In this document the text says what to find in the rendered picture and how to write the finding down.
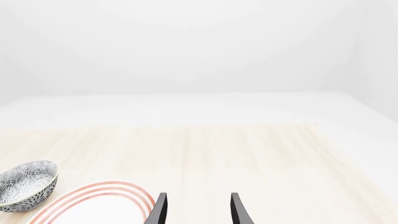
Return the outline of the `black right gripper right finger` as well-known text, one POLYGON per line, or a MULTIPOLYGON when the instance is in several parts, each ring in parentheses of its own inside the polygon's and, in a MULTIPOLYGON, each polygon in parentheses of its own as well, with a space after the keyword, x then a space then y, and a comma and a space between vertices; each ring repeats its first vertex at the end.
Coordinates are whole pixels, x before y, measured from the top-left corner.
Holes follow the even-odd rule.
POLYGON ((230 209, 233 224, 254 224, 236 192, 231 194, 230 209))

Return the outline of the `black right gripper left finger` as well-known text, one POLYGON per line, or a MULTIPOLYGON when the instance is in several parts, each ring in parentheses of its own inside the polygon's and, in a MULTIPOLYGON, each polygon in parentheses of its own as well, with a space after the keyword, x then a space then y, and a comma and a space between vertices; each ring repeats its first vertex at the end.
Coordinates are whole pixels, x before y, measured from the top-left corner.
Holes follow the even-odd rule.
POLYGON ((167 194, 162 192, 144 224, 165 224, 167 218, 167 194))

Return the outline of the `black patterned bowl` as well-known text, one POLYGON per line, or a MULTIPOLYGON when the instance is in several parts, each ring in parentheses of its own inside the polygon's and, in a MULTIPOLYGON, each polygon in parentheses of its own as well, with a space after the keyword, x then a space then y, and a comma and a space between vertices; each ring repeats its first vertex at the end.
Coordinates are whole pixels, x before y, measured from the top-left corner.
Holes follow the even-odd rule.
POLYGON ((58 180, 49 160, 26 162, 0 174, 0 212, 27 212, 44 203, 58 180))

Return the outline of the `white plate with red rings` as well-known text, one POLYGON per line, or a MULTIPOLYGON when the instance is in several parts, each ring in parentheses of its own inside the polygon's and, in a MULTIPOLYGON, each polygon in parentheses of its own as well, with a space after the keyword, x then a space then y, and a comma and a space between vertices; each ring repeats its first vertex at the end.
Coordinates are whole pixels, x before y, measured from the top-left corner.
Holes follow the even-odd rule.
POLYGON ((26 224, 144 224, 155 201, 138 184, 105 180, 57 197, 26 224))

